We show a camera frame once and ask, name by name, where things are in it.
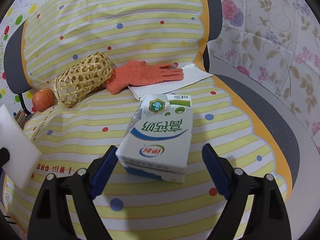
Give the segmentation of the white foam block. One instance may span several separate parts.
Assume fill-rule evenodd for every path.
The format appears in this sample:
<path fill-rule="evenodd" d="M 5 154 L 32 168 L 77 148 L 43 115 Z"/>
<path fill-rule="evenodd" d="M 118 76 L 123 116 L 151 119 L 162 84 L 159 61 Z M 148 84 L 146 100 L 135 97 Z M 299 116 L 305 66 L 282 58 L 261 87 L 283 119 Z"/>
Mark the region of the white foam block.
<path fill-rule="evenodd" d="M 41 152 L 25 136 L 5 105 L 1 106 L 2 147 L 10 153 L 10 160 L 2 169 L 19 189 L 23 189 L 36 167 Z"/>

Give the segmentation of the woven bamboo basket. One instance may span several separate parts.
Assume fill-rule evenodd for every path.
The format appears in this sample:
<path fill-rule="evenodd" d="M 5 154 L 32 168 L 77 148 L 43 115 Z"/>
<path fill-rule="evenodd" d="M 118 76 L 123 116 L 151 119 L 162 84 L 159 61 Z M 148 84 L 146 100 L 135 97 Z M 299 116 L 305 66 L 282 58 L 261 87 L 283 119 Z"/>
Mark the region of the woven bamboo basket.
<path fill-rule="evenodd" d="M 54 92 L 66 106 L 74 106 L 113 75 L 114 64 L 100 51 L 80 60 L 57 75 Z"/>

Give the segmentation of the white blue milk carton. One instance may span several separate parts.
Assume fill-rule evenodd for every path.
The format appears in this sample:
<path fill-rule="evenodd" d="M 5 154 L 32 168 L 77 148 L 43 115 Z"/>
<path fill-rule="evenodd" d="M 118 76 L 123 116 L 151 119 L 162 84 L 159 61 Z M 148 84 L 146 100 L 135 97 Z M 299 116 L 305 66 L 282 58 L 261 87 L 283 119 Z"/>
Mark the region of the white blue milk carton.
<path fill-rule="evenodd" d="M 191 96 L 148 94 L 116 151 L 127 173 L 183 183 L 193 129 Z"/>

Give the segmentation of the orange knit glove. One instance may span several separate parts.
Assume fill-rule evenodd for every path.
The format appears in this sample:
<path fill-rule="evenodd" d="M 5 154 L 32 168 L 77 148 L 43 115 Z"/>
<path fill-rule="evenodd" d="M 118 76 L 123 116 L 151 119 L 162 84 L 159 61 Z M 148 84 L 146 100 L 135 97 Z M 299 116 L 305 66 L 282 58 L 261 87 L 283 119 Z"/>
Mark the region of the orange knit glove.
<path fill-rule="evenodd" d="M 145 61 L 129 61 L 113 69 L 105 86 L 111 94 L 118 94 L 127 86 L 148 86 L 183 79 L 183 70 L 174 68 L 170 63 L 152 65 Z"/>

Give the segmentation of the white paper sheet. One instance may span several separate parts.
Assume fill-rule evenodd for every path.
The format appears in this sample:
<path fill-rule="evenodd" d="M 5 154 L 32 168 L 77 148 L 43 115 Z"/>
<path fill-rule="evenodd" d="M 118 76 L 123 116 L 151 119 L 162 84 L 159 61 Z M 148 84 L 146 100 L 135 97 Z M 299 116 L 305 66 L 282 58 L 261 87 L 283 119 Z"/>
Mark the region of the white paper sheet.
<path fill-rule="evenodd" d="M 139 87 L 129 86 L 129 90 L 131 90 L 137 100 L 142 101 L 145 98 L 146 94 L 166 94 L 212 76 L 212 74 L 200 70 L 193 63 L 185 65 L 184 67 L 182 67 L 182 69 L 184 79 L 181 81 L 168 81 Z"/>

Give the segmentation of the stack of books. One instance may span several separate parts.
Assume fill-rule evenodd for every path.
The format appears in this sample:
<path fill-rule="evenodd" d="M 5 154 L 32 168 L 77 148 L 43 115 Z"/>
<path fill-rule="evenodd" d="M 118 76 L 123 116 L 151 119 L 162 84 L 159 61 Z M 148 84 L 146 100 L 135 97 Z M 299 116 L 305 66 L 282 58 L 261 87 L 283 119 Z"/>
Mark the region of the stack of books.
<path fill-rule="evenodd" d="M 27 115 L 26 115 L 26 113 L 24 112 L 24 110 L 20 109 L 20 110 L 16 113 L 16 115 L 14 116 L 14 119 L 15 119 L 15 121 L 17 122 L 17 124 L 18 124 L 19 126 L 22 126 L 23 123 L 24 123 L 24 121 L 25 121 L 25 119 L 26 119 L 26 117 L 27 117 Z"/>

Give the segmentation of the red apple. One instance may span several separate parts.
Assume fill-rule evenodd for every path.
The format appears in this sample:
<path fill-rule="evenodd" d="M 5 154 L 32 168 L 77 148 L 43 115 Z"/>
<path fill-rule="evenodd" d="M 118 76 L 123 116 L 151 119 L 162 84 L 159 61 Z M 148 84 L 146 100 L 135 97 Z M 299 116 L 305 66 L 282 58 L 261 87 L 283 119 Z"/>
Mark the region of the red apple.
<path fill-rule="evenodd" d="M 52 107 L 55 102 L 54 93 L 50 89 L 38 90 L 32 97 L 32 103 L 35 109 L 43 112 Z"/>

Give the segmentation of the yellow striped chair cover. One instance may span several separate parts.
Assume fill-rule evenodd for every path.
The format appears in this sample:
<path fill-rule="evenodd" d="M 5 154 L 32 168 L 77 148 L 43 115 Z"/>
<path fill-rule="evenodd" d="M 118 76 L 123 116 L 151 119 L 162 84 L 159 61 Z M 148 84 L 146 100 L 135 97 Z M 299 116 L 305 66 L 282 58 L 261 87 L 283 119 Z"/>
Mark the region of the yellow striped chair cover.
<path fill-rule="evenodd" d="M 9 80 L 22 74 L 33 90 L 53 89 L 58 74 L 102 51 L 115 66 L 131 60 L 149 64 L 194 63 L 209 36 L 208 0 L 47 0 L 9 39 L 4 65 Z M 128 174 L 117 164 L 103 194 L 94 201 L 114 239 L 205 239 L 225 205 L 202 161 L 202 146 L 247 174 L 274 176 L 288 199 L 292 179 L 285 158 L 266 127 L 225 83 L 209 77 L 185 88 L 193 104 L 193 137 L 183 183 Z M 130 90 L 97 92 L 73 108 L 61 105 L 34 113 L 27 137 L 42 152 L 28 185 L 6 177 L 3 204 L 23 232 L 45 176 L 73 174 L 111 145 L 119 145 L 139 106 Z"/>

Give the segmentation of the balloon pattern wall sheet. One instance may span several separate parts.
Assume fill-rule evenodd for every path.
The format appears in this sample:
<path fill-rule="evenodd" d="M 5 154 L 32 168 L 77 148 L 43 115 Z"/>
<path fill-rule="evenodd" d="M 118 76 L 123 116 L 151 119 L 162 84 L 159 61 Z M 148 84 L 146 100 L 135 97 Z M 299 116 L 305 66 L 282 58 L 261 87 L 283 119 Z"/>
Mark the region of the balloon pattern wall sheet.
<path fill-rule="evenodd" d="M 21 109 L 20 99 L 8 84 L 4 70 L 4 51 L 19 26 L 47 0 L 1 0 L 1 105 L 15 116 Z"/>

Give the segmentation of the floral pattern wall sheet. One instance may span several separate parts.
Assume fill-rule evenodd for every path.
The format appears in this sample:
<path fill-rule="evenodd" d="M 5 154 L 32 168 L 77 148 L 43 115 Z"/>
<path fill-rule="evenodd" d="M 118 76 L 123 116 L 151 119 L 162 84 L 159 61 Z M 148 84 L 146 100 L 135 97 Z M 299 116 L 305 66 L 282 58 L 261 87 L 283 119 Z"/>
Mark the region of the floral pattern wall sheet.
<path fill-rule="evenodd" d="M 210 53 L 275 95 L 319 144 L 319 22 L 305 0 L 221 0 Z"/>

